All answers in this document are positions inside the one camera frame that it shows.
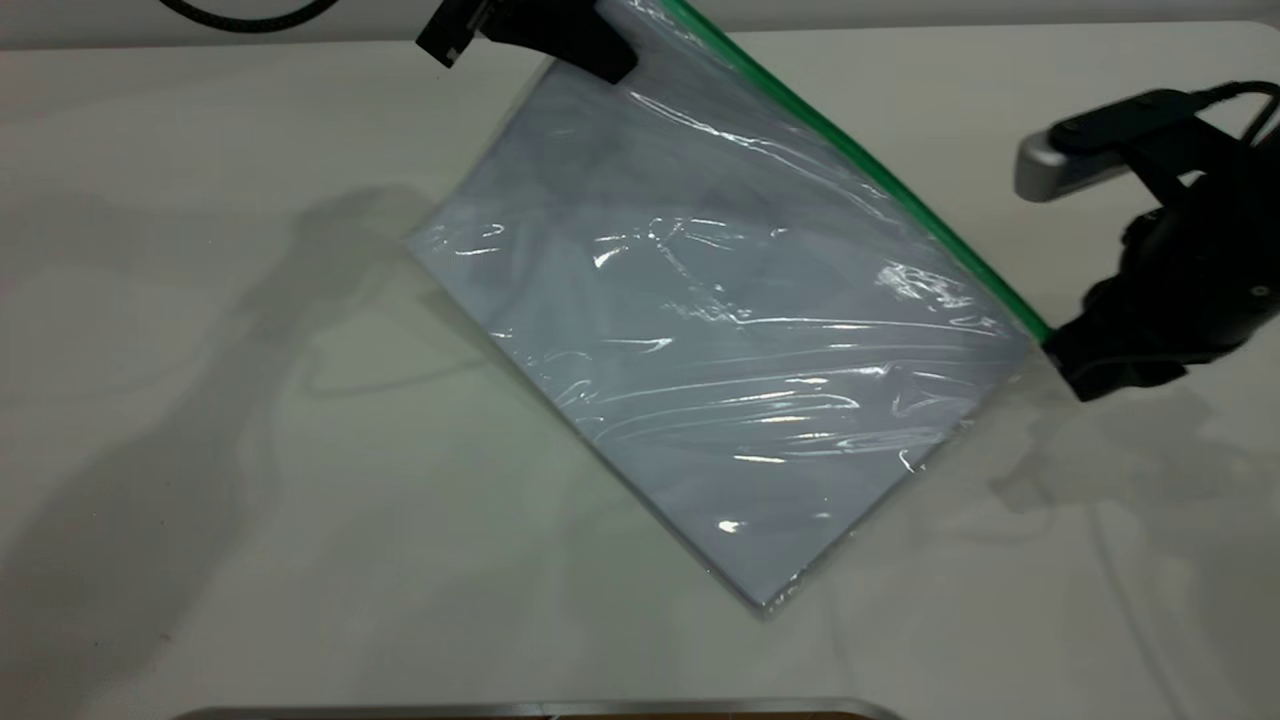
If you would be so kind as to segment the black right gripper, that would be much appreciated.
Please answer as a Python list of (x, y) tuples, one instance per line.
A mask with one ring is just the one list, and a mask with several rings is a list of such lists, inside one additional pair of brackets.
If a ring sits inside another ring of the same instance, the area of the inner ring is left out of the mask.
[(1277, 137), (1193, 169), (1185, 183), (1140, 160), (1158, 206), (1125, 229), (1117, 270), (1089, 290), (1085, 318), (1043, 342), (1082, 402), (1172, 383), (1187, 374), (1180, 363), (1230, 354), (1277, 315)]

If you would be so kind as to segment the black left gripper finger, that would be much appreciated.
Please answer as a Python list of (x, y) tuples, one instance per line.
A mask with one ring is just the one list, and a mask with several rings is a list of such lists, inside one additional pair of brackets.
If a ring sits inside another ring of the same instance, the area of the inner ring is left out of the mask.
[(485, 19), (485, 37), (568, 63), (609, 85), (639, 64), (594, 1), (498, 1)]
[(452, 68), (475, 38), (489, 6), (490, 1), (481, 0), (440, 1), (415, 45), (444, 68)]

